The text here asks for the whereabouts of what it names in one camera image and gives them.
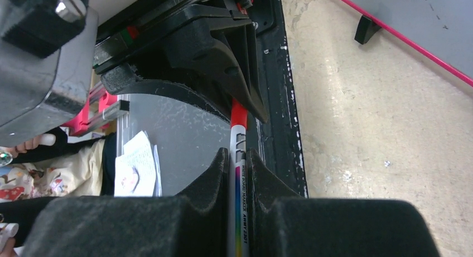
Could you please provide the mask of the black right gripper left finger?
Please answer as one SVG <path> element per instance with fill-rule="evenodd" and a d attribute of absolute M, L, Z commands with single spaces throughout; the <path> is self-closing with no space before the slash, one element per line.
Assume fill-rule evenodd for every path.
<path fill-rule="evenodd" d="M 228 168 L 220 148 L 174 196 L 58 198 L 40 213 L 22 255 L 224 256 Z"/>

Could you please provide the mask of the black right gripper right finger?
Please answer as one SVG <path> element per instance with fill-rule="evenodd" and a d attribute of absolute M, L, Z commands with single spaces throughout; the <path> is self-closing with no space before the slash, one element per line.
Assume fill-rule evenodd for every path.
<path fill-rule="evenodd" d="M 426 222 L 402 200 L 305 198 L 247 151 L 252 256 L 439 256 Z"/>

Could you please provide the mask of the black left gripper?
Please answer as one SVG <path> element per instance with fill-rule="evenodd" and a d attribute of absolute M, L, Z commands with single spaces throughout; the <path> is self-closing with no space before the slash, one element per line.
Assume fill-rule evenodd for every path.
<path fill-rule="evenodd" d="M 99 27 L 94 70 L 107 91 L 151 94 L 230 122 L 236 99 L 268 121 L 252 0 L 138 0 Z"/>

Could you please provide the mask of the red capped whiteboard marker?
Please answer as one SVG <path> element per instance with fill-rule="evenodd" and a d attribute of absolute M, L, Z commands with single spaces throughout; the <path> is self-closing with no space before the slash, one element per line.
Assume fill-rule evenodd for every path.
<path fill-rule="evenodd" d="M 246 165 L 247 120 L 248 111 L 233 99 L 230 117 L 227 256 L 250 255 Z"/>

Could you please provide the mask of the red framed whiteboard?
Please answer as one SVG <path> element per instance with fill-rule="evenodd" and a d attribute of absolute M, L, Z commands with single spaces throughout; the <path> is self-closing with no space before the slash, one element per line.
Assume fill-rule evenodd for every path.
<path fill-rule="evenodd" d="M 472 85 L 472 0 L 341 0 Z"/>

